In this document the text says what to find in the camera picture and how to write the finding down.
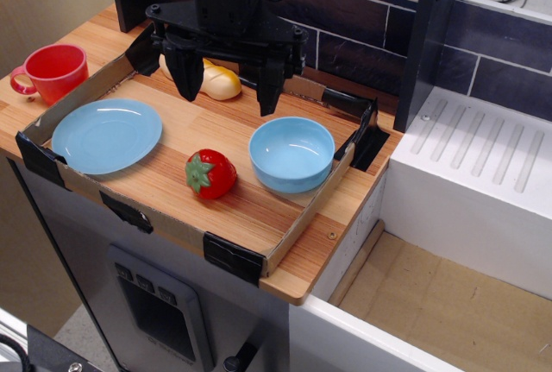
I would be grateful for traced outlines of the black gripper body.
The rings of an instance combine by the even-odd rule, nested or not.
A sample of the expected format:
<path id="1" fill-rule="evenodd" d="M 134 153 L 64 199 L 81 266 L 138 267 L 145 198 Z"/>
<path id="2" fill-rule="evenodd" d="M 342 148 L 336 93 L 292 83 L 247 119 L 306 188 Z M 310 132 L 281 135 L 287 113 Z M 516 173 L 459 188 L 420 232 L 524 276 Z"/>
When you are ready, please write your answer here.
<path id="1" fill-rule="evenodd" d="M 249 65 L 285 62 L 285 81 L 303 72 L 307 32 L 267 7 L 283 0 L 189 0 L 153 3 L 146 9 L 154 24 L 152 40 L 161 53 L 180 50 L 202 58 Z"/>

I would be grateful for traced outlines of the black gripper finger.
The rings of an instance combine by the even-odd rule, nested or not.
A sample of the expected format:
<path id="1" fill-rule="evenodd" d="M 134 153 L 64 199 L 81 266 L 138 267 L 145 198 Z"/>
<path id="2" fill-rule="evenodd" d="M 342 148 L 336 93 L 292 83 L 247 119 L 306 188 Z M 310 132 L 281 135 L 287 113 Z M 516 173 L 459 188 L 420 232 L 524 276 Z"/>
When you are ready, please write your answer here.
<path id="1" fill-rule="evenodd" d="M 166 64 L 179 94 L 193 102 L 204 80 L 203 58 L 180 50 L 165 55 Z"/>
<path id="2" fill-rule="evenodd" d="M 268 60 L 259 69 L 257 84 L 257 100 L 262 117 L 272 115 L 279 101 L 279 95 L 285 82 L 285 62 L 282 60 Z"/>

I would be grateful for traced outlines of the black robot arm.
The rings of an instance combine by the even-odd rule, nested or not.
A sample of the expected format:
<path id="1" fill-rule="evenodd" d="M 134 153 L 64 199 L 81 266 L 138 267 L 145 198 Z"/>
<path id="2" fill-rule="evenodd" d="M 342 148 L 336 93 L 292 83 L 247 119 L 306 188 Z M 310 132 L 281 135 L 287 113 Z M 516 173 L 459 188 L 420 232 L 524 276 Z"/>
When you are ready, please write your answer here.
<path id="1" fill-rule="evenodd" d="M 158 3 L 146 10 L 152 41 L 182 97 L 193 101 L 204 81 L 205 58 L 250 66 L 257 71 L 262 116 L 275 112 L 287 79 L 303 72 L 308 34 L 270 12 L 282 0 L 191 0 Z"/>

